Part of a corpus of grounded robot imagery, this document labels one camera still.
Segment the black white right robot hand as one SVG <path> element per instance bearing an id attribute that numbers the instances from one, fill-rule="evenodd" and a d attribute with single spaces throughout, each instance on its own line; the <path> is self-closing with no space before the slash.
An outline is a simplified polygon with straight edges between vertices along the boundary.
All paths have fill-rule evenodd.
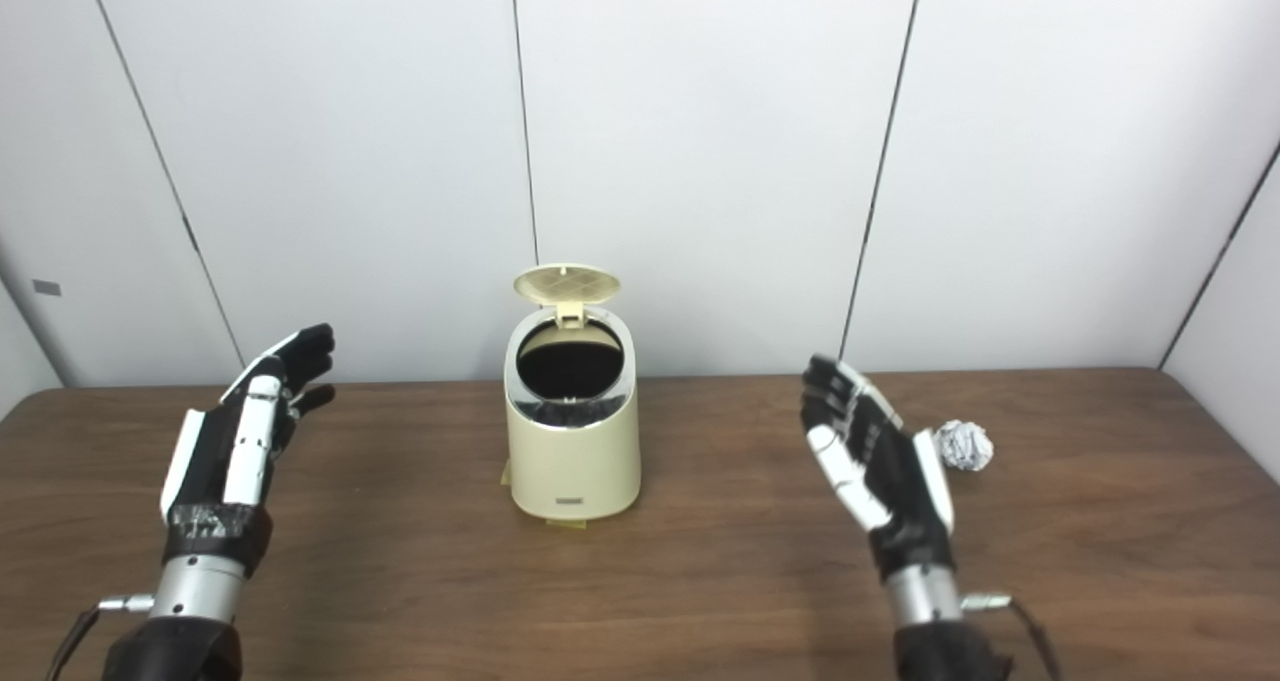
<path id="1" fill-rule="evenodd" d="M 913 431 L 873 381 L 826 355 L 803 373 L 800 419 L 882 579 L 914 566 L 956 570 L 954 503 L 931 431 Z"/>

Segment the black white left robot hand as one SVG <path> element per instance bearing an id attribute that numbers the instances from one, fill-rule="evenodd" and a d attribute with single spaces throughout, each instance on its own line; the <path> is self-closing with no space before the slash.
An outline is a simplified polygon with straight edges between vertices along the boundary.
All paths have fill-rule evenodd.
<path id="1" fill-rule="evenodd" d="M 300 421 L 333 402 L 330 324 L 302 326 L 241 371 L 211 410 L 186 413 L 163 486 L 163 562 L 211 556 L 252 577 L 268 553 L 266 499 Z"/>

